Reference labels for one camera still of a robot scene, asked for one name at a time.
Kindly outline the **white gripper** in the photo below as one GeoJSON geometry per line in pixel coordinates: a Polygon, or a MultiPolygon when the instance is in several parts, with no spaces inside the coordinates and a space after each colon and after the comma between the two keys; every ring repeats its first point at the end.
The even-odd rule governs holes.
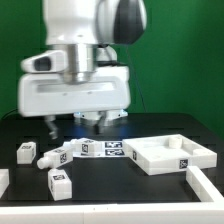
{"type": "MultiPolygon", "coordinates": [[[[66,84],[55,74],[27,74],[19,82],[19,112],[25,117],[45,116],[52,139],[58,138],[54,115],[126,109],[130,104],[129,69],[126,66],[99,67],[84,84],[66,84]]],[[[101,134],[106,112],[94,125],[101,134]]]]}

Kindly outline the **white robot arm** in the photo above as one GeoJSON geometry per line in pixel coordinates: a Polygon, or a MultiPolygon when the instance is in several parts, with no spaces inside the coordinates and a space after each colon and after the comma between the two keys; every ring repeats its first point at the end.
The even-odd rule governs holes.
{"type": "Polygon", "coordinates": [[[130,105],[129,69],[113,44],[130,45],[147,26],[143,0],[42,0],[48,50],[21,62],[18,110],[55,117],[79,113],[101,127],[130,105]]]}

